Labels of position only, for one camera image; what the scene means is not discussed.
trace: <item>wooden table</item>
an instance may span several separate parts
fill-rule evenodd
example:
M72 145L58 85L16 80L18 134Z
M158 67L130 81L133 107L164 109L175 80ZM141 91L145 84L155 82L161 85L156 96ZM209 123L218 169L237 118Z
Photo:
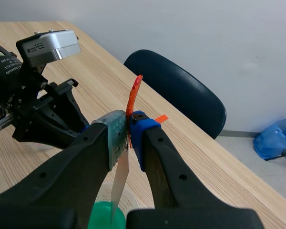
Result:
M75 78L79 86L74 97L89 122L116 109L125 109L135 75L99 46L87 34L68 22L0 22L0 45L18 56L16 41L34 31L73 29L82 52L47 65L44 76L61 83ZM264 183L246 166L210 138L199 127L170 105L153 89L142 83L135 110L151 118L169 116L163 130L206 187L224 202L241 208L253 208L266 228L286 229L286 199ZM37 150L16 142L14 128L0 132L0 193L13 186L37 166L59 152ZM107 179L112 180L114 172ZM141 207L153 207L153 198L145 173L134 152L130 152L130 173L126 186L136 195Z

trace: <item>green container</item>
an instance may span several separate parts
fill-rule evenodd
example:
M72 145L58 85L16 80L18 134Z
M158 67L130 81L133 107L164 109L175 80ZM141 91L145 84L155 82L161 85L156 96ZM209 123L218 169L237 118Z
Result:
M126 220L121 209L117 208L112 224L111 218L111 202L97 202L94 204L88 229L125 229Z

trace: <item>orange plastic tag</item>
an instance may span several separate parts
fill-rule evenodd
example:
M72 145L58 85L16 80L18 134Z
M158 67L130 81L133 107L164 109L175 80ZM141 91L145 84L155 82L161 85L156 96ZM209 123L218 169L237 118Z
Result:
M141 82L142 82L143 76L139 75L137 76L137 78L134 81L133 87L129 93L129 100L128 100L128 104L126 107L126 120L127 120L127 126L129 125L129 118L133 113L133 106L134 106L134 102L135 99L137 97Z
M158 123L163 123L163 122L165 122L167 119L168 119L168 117L167 117L166 115L162 115L162 116L156 118L155 121L158 122Z

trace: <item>navy blue chair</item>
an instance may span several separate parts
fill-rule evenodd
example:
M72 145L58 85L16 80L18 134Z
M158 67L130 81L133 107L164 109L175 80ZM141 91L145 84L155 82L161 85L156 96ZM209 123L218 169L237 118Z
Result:
M139 50L124 65L192 122L215 139L222 131L226 112L220 99L183 68L165 57Z

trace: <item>green speckled object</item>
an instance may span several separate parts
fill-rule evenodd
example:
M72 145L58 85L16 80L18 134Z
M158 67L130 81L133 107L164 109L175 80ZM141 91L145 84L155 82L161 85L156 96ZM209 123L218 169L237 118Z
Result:
M103 123L108 127L109 170L111 171L126 148L126 113L122 110L112 111L94 120L93 123Z

